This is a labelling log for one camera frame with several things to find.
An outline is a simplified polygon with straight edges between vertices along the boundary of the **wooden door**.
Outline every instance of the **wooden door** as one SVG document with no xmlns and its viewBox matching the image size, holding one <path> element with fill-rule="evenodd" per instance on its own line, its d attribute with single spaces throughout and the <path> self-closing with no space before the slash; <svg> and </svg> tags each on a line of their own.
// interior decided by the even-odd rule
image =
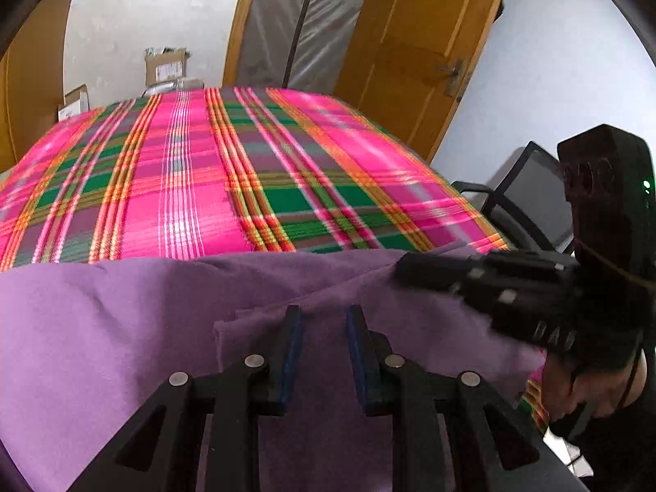
<svg viewBox="0 0 656 492">
<path fill-rule="evenodd" d="M 365 0 L 335 95 L 431 161 L 501 0 Z"/>
</svg>

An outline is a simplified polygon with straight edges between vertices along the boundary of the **person's arm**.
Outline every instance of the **person's arm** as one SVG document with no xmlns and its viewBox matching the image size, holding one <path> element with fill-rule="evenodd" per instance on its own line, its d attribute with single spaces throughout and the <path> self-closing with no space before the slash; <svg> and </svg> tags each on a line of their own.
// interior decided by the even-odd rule
<svg viewBox="0 0 656 492">
<path fill-rule="evenodd" d="M 544 405 L 552 432 L 568 431 L 578 403 L 597 401 L 595 417 L 575 443 L 594 477 L 583 481 L 594 492 L 642 491 L 656 487 L 656 378 L 654 350 L 645 350 L 624 407 L 615 410 L 632 364 L 614 374 L 583 374 L 573 385 L 571 370 L 550 358 L 543 376 Z"/>
</svg>

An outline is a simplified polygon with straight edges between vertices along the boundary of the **white wall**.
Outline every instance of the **white wall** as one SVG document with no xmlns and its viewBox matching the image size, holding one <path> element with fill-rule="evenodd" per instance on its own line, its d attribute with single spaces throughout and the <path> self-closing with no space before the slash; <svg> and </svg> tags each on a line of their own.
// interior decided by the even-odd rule
<svg viewBox="0 0 656 492">
<path fill-rule="evenodd" d="M 555 155 L 601 123 L 656 153 L 656 67 L 611 0 L 506 0 L 471 79 L 431 164 L 449 181 L 498 181 L 529 140 Z"/>
<path fill-rule="evenodd" d="M 185 47 L 188 77 L 219 87 L 237 0 L 72 0 L 64 90 L 82 83 L 91 107 L 141 96 L 150 46 Z"/>
</svg>

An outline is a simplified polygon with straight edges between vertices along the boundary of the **folded purple fabric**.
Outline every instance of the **folded purple fabric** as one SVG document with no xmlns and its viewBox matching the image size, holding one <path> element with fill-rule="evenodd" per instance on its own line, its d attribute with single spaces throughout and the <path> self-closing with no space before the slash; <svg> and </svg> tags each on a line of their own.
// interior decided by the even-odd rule
<svg viewBox="0 0 656 492">
<path fill-rule="evenodd" d="M 401 255 L 252 253 L 4 272 L 0 439 L 35 492 L 66 490 L 169 374 L 216 371 L 213 326 L 226 364 L 279 323 L 284 306 L 305 298 L 309 323 L 290 413 L 284 423 L 262 422 L 263 486 L 335 490 L 343 482 L 330 481 L 333 474 L 347 471 L 361 473 L 349 490 L 389 489 L 388 420 L 359 415 L 347 370 L 348 304 L 362 303 L 371 328 L 383 330 L 396 351 L 441 373 L 480 371 L 506 396 L 521 390 L 542 360 L 489 335 L 483 317 L 452 299 L 396 290 L 388 267 Z M 355 442 L 352 428 L 371 437 Z M 316 433 L 325 438 L 313 447 Z M 356 471 L 337 468 L 344 453 Z"/>
</svg>

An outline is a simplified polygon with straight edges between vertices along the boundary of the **plaid bedsheet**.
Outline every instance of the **plaid bedsheet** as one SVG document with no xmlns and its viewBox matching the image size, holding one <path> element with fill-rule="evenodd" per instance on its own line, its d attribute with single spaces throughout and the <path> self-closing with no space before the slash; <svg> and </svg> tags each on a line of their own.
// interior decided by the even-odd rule
<svg viewBox="0 0 656 492">
<path fill-rule="evenodd" d="M 127 100 L 54 126 L 0 190 L 0 269 L 235 251 L 427 251 L 496 231 L 338 100 L 249 88 Z"/>
</svg>

